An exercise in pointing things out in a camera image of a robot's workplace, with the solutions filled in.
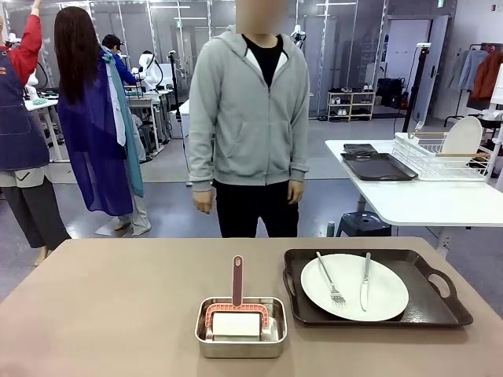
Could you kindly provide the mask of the person left hand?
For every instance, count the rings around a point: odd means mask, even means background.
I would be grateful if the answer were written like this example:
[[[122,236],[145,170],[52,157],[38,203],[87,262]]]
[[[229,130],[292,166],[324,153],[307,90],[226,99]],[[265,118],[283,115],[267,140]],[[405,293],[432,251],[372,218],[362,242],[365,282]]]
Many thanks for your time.
[[[288,203],[290,205],[297,204],[303,198],[303,193],[303,181],[290,180],[288,182]]]

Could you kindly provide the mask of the person right hand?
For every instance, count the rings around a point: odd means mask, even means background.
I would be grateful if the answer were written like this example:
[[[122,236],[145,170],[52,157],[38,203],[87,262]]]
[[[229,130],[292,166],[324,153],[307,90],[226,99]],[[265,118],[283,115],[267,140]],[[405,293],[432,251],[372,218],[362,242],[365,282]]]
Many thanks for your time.
[[[204,214],[210,214],[213,206],[213,191],[193,191],[193,201],[198,211]]]

